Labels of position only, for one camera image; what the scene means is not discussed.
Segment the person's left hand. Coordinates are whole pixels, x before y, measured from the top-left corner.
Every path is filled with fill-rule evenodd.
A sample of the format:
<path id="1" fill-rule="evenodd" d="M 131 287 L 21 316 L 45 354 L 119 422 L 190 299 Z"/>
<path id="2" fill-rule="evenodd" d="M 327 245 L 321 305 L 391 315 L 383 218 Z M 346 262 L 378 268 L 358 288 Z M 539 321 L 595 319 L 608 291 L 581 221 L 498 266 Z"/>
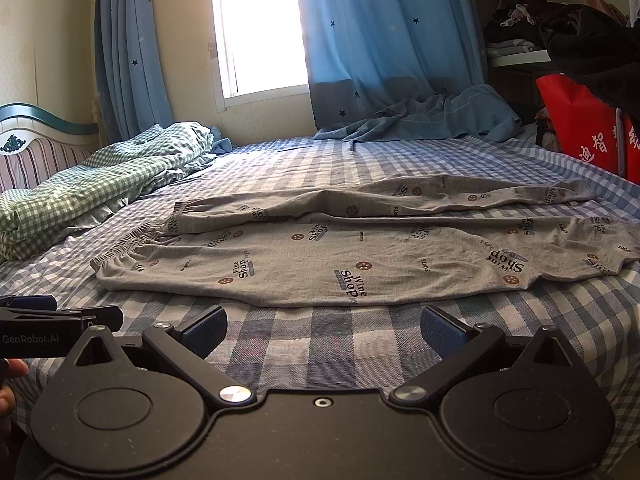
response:
<path id="1" fill-rule="evenodd" d="M 11 432 L 10 417 L 16 407 L 14 392 L 9 385 L 9 380 L 24 377 L 27 373 L 28 365 L 22 360 L 1 360 L 0 428 L 2 438 Z"/>

